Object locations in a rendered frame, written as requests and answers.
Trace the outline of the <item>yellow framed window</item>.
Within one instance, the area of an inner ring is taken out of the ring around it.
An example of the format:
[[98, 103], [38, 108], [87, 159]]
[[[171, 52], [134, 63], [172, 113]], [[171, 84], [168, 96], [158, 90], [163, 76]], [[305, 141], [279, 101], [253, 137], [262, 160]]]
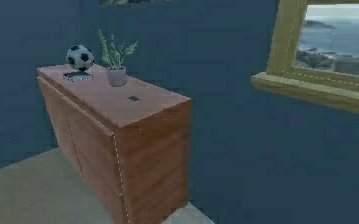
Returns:
[[258, 89], [359, 114], [359, 0], [279, 0]]

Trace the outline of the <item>green plant in grey pot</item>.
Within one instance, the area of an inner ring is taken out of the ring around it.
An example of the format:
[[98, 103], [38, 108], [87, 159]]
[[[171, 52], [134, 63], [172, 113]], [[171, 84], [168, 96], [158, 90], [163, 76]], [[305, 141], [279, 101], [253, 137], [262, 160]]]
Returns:
[[108, 82], [113, 87], [121, 87], [127, 83], [127, 69], [124, 61], [127, 56], [132, 55], [138, 47], [135, 41], [128, 46], [125, 43], [115, 44], [114, 35], [107, 38], [101, 29], [98, 30], [101, 46], [101, 60], [106, 65]]

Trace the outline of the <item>black and white ball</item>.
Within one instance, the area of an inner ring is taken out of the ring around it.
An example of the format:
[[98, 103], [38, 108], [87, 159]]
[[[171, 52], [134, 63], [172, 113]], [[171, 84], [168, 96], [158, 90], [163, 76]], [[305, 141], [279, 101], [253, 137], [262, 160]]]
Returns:
[[66, 61], [73, 69], [86, 71], [93, 66], [95, 58], [84, 45], [73, 45], [67, 51]]

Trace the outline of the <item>dark flat tablet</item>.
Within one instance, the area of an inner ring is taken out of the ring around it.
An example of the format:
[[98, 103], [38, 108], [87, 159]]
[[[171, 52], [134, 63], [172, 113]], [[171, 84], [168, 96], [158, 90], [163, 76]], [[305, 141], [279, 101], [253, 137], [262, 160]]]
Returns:
[[63, 77], [70, 82], [78, 82], [78, 81], [90, 79], [92, 78], [92, 75], [82, 71], [75, 71], [75, 72], [64, 73]]

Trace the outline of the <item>brown wooden cupboard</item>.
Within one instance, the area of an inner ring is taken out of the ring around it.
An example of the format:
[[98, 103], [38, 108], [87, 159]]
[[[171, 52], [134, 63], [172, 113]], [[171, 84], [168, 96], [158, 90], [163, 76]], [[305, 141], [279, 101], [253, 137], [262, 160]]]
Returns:
[[134, 77], [113, 87], [100, 65], [78, 82], [69, 72], [37, 71], [60, 150], [112, 224], [161, 224], [188, 201], [190, 98]]

